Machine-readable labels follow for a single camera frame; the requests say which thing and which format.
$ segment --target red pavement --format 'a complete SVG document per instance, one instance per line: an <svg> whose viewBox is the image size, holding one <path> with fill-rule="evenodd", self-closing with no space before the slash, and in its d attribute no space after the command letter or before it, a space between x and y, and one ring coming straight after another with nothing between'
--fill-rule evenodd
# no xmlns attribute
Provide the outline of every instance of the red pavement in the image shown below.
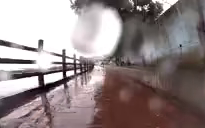
<svg viewBox="0 0 205 128"><path fill-rule="evenodd" d="M100 111L93 124L103 128L205 128L205 119L197 113L179 107L117 70L106 71L96 102Z"/></svg>

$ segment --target sidewalk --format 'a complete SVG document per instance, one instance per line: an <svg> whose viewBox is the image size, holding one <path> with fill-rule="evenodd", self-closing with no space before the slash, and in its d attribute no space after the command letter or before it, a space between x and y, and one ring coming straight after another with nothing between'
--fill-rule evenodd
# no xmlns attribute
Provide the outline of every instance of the sidewalk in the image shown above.
<svg viewBox="0 0 205 128"><path fill-rule="evenodd" d="M137 71L94 69L2 118L6 128L205 128L205 119L142 85Z"/></svg>

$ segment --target wet pavement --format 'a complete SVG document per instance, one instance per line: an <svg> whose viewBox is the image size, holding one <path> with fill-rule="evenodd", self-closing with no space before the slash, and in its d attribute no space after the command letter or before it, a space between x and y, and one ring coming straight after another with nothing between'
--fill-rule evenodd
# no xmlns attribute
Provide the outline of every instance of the wet pavement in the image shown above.
<svg viewBox="0 0 205 128"><path fill-rule="evenodd" d="M205 128L205 118L143 85L134 71L96 68L0 119L5 128Z"/></svg>

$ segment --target foliage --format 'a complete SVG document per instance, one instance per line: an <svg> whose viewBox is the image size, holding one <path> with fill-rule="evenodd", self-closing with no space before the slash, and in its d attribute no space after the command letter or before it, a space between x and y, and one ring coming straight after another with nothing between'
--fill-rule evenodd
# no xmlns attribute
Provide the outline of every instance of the foliage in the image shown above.
<svg viewBox="0 0 205 128"><path fill-rule="evenodd" d="M117 9L122 20L125 20L131 16L140 15L143 21L154 20L163 11L163 6L159 2L153 2L152 0L75 0L71 1L71 8L80 13L80 10L92 3L102 3L105 6L113 7Z"/></svg>

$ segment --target fence rail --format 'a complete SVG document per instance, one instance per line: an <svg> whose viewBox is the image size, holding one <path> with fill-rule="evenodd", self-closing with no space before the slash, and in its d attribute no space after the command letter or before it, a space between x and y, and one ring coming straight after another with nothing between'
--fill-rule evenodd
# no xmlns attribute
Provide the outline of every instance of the fence rail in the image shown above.
<svg viewBox="0 0 205 128"><path fill-rule="evenodd" d="M74 54L73 57L66 56L65 49L62 50L62 54L54 53L54 52L48 52L43 50L43 40L38 41L38 48L32 48L8 41L0 40L0 46L8 47L8 48L16 48L31 52L37 52L39 55L44 52L49 55L61 57L61 62L52 62L51 64L57 64L60 65L59 67L49 68L46 70L41 69L32 69L32 70L16 70L16 71L9 71L10 79L21 79L21 78L27 78L27 77L33 77L38 76L38 85L39 89L42 88L48 88L49 85L51 87L61 85L63 80L69 80L79 74L82 74L84 72L87 72L91 69L93 69L94 64L87 60L86 58L80 57L80 59L76 58L76 55ZM66 62L66 59L73 60L73 63ZM36 60L26 60L26 59L11 59L11 58L0 58L0 64L36 64ZM66 72L67 71L74 71L74 75L67 77ZM63 79L58 80L49 84L45 84L44 81L44 75L53 74L53 73L63 73Z"/></svg>

